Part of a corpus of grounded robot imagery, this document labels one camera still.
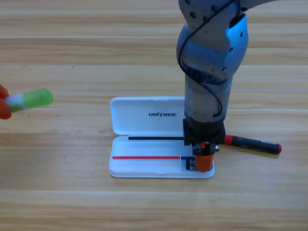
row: black line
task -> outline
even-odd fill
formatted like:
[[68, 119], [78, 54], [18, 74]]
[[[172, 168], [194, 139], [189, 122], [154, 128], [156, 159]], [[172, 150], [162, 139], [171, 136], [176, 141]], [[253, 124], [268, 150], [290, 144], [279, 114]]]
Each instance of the black line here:
[[171, 137], [171, 136], [129, 136], [129, 140], [184, 140], [184, 137]]

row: table surface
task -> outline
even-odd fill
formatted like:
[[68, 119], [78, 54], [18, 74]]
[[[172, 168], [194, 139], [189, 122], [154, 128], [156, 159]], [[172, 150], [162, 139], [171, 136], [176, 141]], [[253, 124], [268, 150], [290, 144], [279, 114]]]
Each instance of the table surface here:
[[308, 1], [247, 15], [225, 125], [281, 155], [222, 147], [207, 180], [116, 179], [109, 101], [184, 95], [178, 1], [0, 1], [0, 83], [55, 100], [0, 121], [0, 229], [307, 231]]

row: case lid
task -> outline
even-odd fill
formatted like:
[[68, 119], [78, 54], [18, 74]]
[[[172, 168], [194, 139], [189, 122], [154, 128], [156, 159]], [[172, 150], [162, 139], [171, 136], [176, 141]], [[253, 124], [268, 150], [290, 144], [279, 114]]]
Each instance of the case lid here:
[[117, 97], [110, 110], [118, 135], [183, 136], [184, 97]]

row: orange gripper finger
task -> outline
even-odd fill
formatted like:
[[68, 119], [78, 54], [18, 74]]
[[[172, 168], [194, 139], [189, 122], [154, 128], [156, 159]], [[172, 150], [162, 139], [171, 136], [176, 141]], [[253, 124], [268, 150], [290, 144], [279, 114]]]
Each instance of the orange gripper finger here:
[[199, 172], [211, 170], [214, 155], [197, 155], [195, 158], [196, 168]]
[[12, 113], [3, 99], [0, 99], [0, 119], [9, 119], [11, 118]]
[[9, 93], [8, 91], [6, 90], [5, 87], [3, 87], [1, 84], [0, 84], [0, 98], [1, 99], [4, 99], [6, 97], [9, 97]]

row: open case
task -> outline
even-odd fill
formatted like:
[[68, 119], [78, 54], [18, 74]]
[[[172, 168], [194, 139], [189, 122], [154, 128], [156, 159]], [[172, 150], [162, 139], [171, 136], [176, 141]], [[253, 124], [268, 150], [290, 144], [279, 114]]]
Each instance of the open case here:
[[186, 169], [187, 159], [194, 160], [194, 156], [193, 147], [185, 146], [181, 140], [184, 97], [117, 97], [111, 100], [110, 109], [114, 133], [120, 135], [112, 145], [109, 162], [112, 176], [209, 178], [214, 175], [214, 164], [204, 173]]

